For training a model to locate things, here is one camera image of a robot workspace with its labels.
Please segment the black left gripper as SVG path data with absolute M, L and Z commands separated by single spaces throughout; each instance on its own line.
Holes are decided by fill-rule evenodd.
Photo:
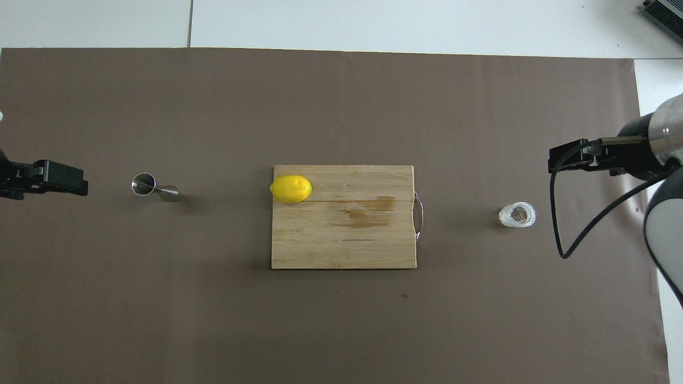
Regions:
M 25 192 L 31 186 L 33 194 L 88 195 L 89 184 L 82 169 L 50 160 L 40 160 L 34 165 L 37 174 L 32 177 L 32 184 L 31 180 L 24 179 L 25 171 L 31 169 L 32 164 L 11 162 L 1 150 L 1 197 L 24 200 Z

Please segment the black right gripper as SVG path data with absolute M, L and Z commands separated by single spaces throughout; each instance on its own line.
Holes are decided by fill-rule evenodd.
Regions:
M 608 171 L 613 177 L 628 173 L 643 181 L 661 177 L 668 168 L 656 158 L 649 143 L 652 116 L 632 120 L 611 138 L 578 139 L 550 148 L 549 173 Z

